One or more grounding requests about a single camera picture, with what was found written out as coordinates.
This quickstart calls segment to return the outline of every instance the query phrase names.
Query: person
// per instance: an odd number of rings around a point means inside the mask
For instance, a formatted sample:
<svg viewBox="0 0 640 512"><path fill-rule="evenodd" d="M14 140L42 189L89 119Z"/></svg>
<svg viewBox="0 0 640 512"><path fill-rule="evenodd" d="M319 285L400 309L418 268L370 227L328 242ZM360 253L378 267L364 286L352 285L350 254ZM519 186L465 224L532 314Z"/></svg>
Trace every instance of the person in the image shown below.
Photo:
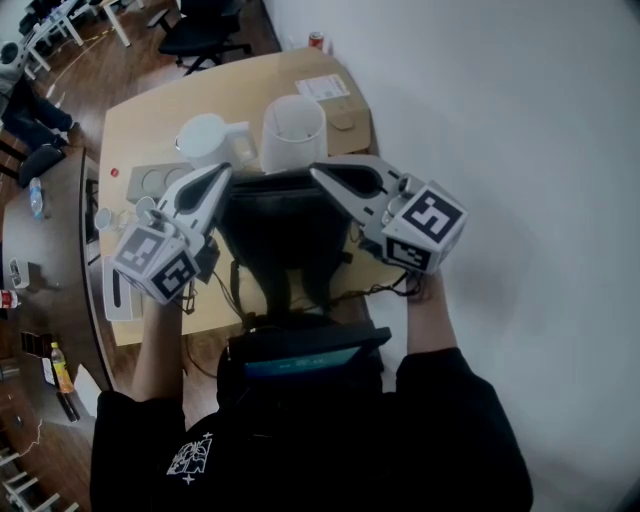
<svg viewBox="0 0 640 512"><path fill-rule="evenodd" d="M302 400L282 397L275 412L225 402L185 432L182 313L150 302L132 398L99 398L93 509L356 502L529 510L518 443L495 390L457 347L440 275L424 278L408 309L408 355L395 393L298 389Z"/></svg>
<svg viewBox="0 0 640 512"><path fill-rule="evenodd" d="M52 130L68 136L75 123L69 114L33 91L24 77L26 56L22 45L8 41L0 46L0 120L32 152L44 144L66 146L67 141Z"/></svg>

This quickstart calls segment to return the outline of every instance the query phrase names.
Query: hand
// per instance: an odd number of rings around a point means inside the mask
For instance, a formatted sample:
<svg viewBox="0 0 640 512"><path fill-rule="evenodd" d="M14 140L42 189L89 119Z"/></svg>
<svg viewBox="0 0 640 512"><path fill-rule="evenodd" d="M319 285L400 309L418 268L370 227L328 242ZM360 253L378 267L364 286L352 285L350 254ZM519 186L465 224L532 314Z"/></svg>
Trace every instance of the hand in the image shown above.
<svg viewBox="0 0 640 512"><path fill-rule="evenodd" d="M407 298L408 352L435 352L457 346L440 271L423 276L418 295Z"/></svg>

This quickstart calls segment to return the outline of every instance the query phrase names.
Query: white plastic cup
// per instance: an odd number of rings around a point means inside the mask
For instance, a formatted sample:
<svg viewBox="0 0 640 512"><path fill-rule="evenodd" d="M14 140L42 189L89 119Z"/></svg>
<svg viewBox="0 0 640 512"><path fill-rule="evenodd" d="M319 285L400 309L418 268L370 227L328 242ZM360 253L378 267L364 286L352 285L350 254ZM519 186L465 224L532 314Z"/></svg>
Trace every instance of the white plastic cup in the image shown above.
<svg viewBox="0 0 640 512"><path fill-rule="evenodd" d="M140 199L138 199L138 202L136 203L136 216L139 219L148 220L146 213L149 210L153 210L155 207L156 207L156 202L152 197L149 197L149 196L141 197Z"/></svg>
<svg viewBox="0 0 640 512"><path fill-rule="evenodd" d="M327 155L327 116L317 102L294 94L267 107L260 151L265 173L307 167Z"/></svg>
<svg viewBox="0 0 640 512"><path fill-rule="evenodd" d="M115 231L118 228L118 217L109 208L100 208L93 218L93 225L100 232Z"/></svg>

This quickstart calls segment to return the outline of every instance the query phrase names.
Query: graphic print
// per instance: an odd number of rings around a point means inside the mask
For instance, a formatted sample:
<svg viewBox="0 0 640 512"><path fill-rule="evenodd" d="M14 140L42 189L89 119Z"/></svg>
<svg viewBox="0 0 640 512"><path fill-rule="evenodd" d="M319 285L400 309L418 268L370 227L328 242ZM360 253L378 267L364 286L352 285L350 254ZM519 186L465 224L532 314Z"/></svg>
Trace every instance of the graphic print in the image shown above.
<svg viewBox="0 0 640 512"><path fill-rule="evenodd" d="M167 475L187 475L182 479L189 485L195 480L193 476L197 473L204 473L204 467L207 464L209 449L211 448L211 436L207 432L202 437L202 441L194 441L185 444L171 461L171 466L167 471Z"/></svg>

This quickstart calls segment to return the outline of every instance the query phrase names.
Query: paper label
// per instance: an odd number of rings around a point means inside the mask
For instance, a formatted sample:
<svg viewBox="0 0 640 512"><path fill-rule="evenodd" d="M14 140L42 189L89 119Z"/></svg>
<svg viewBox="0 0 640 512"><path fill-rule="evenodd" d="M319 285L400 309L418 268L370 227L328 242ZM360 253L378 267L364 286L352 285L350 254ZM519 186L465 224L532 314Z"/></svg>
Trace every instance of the paper label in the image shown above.
<svg viewBox="0 0 640 512"><path fill-rule="evenodd" d="M307 80L296 80L298 92L315 101L342 98L351 93L340 75L325 75Z"/></svg>

